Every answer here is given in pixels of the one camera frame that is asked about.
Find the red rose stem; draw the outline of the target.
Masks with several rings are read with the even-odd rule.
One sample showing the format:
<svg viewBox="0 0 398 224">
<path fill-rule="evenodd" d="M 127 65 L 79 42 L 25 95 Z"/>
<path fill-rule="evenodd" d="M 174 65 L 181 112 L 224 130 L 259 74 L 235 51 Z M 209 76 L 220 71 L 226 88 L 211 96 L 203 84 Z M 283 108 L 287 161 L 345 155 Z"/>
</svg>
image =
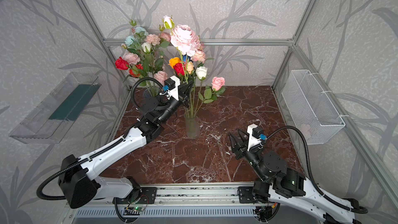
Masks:
<svg viewBox="0 0 398 224">
<path fill-rule="evenodd" d="M 128 72 L 128 69 L 129 69 L 130 65 L 132 65 L 132 64 L 136 65 L 136 64 L 139 64 L 139 63 L 142 64 L 143 69 L 144 69 L 144 71 L 147 73 L 147 76 L 148 76 L 149 66 L 148 66 L 146 60 L 140 60 L 140 61 L 136 62 L 135 64 L 134 64 L 134 63 L 131 63 L 131 64 L 130 64 L 127 60 L 124 60 L 122 57 L 120 57 L 119 59 L 116 60 L 116 62 L 115 62 L 115 67 L 116 67 L 118 70 L 126 71 L 126 72 L 127 72 L 127 75 L 124 77 L 123 82 L 126 82 L 126 81 L 131 77 L 131 76 L 129 75 L 129 72 Z"/>
<path fill-rule="evenodd" d="M 128 69 L 129 75 L 132 78 L 143 79 L 147 76 L 147 73 L 144 71 L 142 64 L 132 64 Z"/>
<path fill-rule="evenodd" d="M 189 88 L 191 86 L 191 83 L 187 83 L 187 76 L 186 76 L 186 69 L 185 69 L 186 65 L 184 63 L 178 63 L 174 66 L 174 71 L 176 73 L 176 76 L 180 79 L 181 82 L 181 86 L 182 88 L 179 89 L 179 93 L 182 97 L 182 102 L 183 105 L 185 107 L 185 111 L 187 110 L 187 108 L 189 107 L 188 104 L 188 96 L 189 96 Z"/>
</svg>

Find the peach rose stem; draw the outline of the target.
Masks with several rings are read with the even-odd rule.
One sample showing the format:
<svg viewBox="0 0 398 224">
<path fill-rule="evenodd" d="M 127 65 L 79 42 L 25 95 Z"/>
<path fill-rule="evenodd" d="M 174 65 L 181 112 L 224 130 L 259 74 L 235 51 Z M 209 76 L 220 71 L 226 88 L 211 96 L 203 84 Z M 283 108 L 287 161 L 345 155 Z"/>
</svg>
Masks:
<svg viewBox="0 0 398 224">
<path fill-rule="evenodd" d="M 186 116 L 188 118 L 191 118 L 191 109 L 192 109 L 192 92 L 191 92 L 191 90 L 192 90 L 193 83 L 194 83 L 194 75 L 193 75 L 194 74 L 194 65 L 193 65 L 193 62 L 192 61 L 187 62 L 185 69 L 186 69 L 187 83 L 191 83 L 191 86 L 189 88 L 189 96 L 188 96 L 188 98 L 189 98 L 189 100 L 188 100 L 189 107 L 186 110 Z"/>
</svg>

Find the white rose stem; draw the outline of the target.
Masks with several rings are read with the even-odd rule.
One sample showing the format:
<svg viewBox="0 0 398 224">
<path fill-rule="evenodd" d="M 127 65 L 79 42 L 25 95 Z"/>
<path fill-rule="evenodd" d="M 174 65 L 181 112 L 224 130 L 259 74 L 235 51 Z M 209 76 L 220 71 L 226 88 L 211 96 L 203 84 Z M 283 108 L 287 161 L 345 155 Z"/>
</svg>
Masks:
<svg viewBox="0 0 398 224">
<path fill-rule="evenodd" d="M 199 90 L 198 90 L 197 106 L 195 107 L 195 109 L 193 111 L 193 117 L 197 116 L 197 113 L 198 113 L 200 107 L 202 106 L 202 103 L 203 103 L 203 100 L 204 100 L 204 97 L 203 97 L 201 91 L 202 91 L 202 87 L 203 87 L 203 81 L 207 77 L 207 71 L 208 71 L 208 68 L 205 67 L 205 66 L 201 66 L 201 67 L 198 67 L 196 69 L 196 75 L 197 75 L 198 80 L 200 81 L 200 87 L 199 87 Z"/>
</svg>

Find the small pink flower stem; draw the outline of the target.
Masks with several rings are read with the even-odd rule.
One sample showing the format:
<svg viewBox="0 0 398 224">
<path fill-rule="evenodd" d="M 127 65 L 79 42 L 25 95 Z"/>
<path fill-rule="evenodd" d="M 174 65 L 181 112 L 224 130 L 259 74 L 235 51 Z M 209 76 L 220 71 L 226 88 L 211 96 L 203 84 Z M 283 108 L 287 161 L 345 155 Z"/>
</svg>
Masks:
<svg viewBox="0 0 398 224">
<path fill-rule="evenodd" d="M 165 85 L 165 81 L 169 78 L 168 74 L 164 71 L 158 71 L 153 77 L 163 86 Z"/>
</svg>

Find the orange rose stem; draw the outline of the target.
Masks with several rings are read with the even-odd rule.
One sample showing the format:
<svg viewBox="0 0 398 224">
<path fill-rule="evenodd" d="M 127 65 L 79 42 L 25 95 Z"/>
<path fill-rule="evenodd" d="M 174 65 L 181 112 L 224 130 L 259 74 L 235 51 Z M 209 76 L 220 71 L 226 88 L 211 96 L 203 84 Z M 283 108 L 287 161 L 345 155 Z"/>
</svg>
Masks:
<svg viewBox="0 0 398 224">
<path fill-rule="evenodd" d="M 171 58 L 171 59 L 169 60 L 169 66 L 170 66 L 171 68 L 174 68 L 174 66 L 175 66 L 176 64 L 178 64 L 178 63 L 181 63 L 181 60 L 180 60 L 179 57 Z"/>
</svg>

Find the purple glass vase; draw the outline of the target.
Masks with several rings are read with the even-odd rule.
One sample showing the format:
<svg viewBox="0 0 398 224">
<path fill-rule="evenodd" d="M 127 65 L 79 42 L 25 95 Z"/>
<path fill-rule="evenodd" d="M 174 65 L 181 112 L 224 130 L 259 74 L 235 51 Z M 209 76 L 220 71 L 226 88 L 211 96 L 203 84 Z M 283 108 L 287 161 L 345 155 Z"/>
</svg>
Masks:
<svg viewBox="0 0 398 224">
<path fill-rule="evenodd" d="M 143 96 L 144 97 L 156 97 L 159 93 L 159 88 L 156 87 L 151 87 L 151 88 L 147 88 L 144 93 Z"/>
</svg>

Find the striped pink peony stem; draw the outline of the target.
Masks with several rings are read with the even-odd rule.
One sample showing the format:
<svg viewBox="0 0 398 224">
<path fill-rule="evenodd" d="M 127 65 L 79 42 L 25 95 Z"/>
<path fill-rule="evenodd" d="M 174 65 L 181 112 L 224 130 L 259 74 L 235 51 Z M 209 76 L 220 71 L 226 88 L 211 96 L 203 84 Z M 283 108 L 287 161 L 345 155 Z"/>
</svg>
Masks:
<svg viewBox="0 0 398 224">
<path fill-rule="evenodd" d="M 191 59 L 194 63 L 194 83 L 193 83 L 193 88 L 191 90 L 192 92 L 192 109 L 191 109 L 191 117 L 193 117 L 193 111 L 196 107 L 197 100 L 198 100 L 198 90 L 200 87 L 200 81 L 197 78 L 196 75 L 196 69 L 198 67 L 204 66 L 205 61 L 206 61 L 206 54 L 204 51 L 204 47 L 202 45 L 199 46 L 199 48 L 196 50 L 195 54 L 193 55 L 193 58 Z"/>
</svg>

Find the clear frosted glass vase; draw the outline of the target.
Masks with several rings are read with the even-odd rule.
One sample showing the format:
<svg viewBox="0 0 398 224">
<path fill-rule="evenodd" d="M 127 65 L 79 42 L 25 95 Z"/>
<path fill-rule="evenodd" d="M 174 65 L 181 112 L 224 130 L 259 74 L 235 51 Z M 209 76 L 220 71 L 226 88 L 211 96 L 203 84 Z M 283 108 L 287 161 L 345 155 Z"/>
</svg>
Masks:
<svg viewBox="0 0 398 224">
<path fill-rule="evenodd" d="M 198 123 L 197 116 L 190 117 L 189 115 L 184 115 L 185 125 L 186 125 L 186 134 L 188 138 L 195 139 L 199 136 L 200 127 Z"/>
</svg>

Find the pale pink peony stem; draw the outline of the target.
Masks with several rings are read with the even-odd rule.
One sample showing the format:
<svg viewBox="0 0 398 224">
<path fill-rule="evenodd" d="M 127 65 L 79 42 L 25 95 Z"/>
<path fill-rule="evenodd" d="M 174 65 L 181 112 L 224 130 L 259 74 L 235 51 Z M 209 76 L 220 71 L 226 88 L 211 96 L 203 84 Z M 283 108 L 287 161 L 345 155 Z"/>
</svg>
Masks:
<svg viewBox="0 0 398 224">
<path fill-rule="evenodd" d="M 201 45 L 199 36 L 188 25 L 176 25 L 170 16 L 164 16 L 162 22 L 163 27 L 171 31 L 170 43 L 176 48 L 181 62 L 186 65 L 192 61 L 193 55 Z"/>
</svg>

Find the pink carnation tall stem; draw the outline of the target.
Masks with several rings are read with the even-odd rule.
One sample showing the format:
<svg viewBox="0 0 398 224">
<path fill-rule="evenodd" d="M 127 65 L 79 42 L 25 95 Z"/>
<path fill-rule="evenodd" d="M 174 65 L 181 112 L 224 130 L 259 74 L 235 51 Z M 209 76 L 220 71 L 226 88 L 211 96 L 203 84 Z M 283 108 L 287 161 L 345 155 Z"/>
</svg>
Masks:
<svg viewBox="0 0 398 224">
<path fill-rule="evenodd" d="M 160 34 L 149 34 L 145 40 L 145 43 L 150 44 L 153 49 L 153 58 L 154 58 L 153 76 L 158 71 L 165 70 L 164 51 L 170 44 L 170 40 L 171 40 L 170 34 L 165 32 L 163 27 L 161 27 L 161 30 L 162 31 L 160 32 Z"/>
</svg>

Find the light blue flower stem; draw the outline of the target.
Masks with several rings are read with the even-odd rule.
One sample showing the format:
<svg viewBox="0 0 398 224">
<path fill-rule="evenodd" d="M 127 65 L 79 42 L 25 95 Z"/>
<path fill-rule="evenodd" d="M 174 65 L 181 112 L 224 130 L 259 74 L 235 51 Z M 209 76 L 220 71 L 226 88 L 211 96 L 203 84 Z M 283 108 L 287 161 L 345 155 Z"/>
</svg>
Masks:
<svg viewBox="0 0 398 224">
<path fill-rule="evenodd" d="M 142 44 L 145 42 L 149 33 L 145 28 L 138 26 L 135 20 L 130 20 L 129 24 L 131 26 L 131 35 L 125 38 L 122 47 L 130 53 L 141 55 Z"/>
</svg>

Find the pink rose stem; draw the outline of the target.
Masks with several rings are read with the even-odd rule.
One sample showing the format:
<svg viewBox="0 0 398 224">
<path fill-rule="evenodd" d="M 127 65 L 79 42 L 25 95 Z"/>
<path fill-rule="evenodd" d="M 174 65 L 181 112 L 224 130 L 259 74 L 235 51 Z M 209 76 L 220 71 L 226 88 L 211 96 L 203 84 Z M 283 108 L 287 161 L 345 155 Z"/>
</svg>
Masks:
<svg viewBox="0 0 398 224">
<path fill-rule="evenodd" d="M 202 86 L 198 90 L 197 96 L 197 104 L 194 109 L 194 115 L 196 116 L 199 110 L 205 104 L 210 104 L 215 102 L 220 96 L 222 96 L 226 90 L 225 88 L 225 79 L 223 77 L 214 77 L 211 82 L 211 86 L 205 86 L 202 90 Z"/>
</svg>

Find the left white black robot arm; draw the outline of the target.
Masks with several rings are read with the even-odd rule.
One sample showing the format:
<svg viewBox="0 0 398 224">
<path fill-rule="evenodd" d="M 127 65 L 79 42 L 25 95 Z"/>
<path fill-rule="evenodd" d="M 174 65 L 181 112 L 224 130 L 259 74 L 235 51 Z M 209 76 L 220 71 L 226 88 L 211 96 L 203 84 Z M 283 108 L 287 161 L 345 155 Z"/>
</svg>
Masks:
<svg viewBox="0 0 398 224">
<path fill-rule="evenodd" d="M 150 96 L 138 104 L 135 91 L 139 84 L 152 81 L 159 87 L 156 96 Z M 140 186 L 132 178 L 106 178 L 101 174 L 129 153 L 146 146 L 163 131 L 165 123 L 179 108 L 189 106 L 193 82 L 182 83 L 172 76 L 160 83 L 154 78 L 138 80 L 131 88 L 131 100 L 142 115 L 123 135 L 103 147 L 76 158 L 63 159 L 61 170 L 38 187 L 36 195 L 41 200 L 66 200 L 72 209 L 80 208 L 92 200 L 126 198 Z"/>
</svg>

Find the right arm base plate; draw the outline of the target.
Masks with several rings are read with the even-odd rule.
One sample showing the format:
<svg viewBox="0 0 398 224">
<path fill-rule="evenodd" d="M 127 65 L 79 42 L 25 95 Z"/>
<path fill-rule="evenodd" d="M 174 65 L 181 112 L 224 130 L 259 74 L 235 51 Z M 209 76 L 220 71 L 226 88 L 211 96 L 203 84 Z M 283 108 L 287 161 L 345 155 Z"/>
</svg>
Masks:
<svg viewBox="0 0 398 224">
<path fill-rule="evenodd" d="M 268 203 L 269 186 L 238 187 L 237 194 L 241 204 Z"/>
</svg>

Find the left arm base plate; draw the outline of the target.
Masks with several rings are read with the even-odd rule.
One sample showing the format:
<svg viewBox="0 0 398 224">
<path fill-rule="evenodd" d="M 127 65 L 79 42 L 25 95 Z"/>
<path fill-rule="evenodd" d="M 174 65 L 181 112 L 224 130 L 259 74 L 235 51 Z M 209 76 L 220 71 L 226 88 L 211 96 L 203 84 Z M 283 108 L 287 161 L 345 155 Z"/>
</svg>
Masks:
<svg viewBox="0 0 398 224">
<path fill-rule="evenodd" d="M 113 204 L 154 204 L 157 195 L 157 187 L 142 187 L 133 191 L 123 199 L 113 199 Z"/>
</svg>

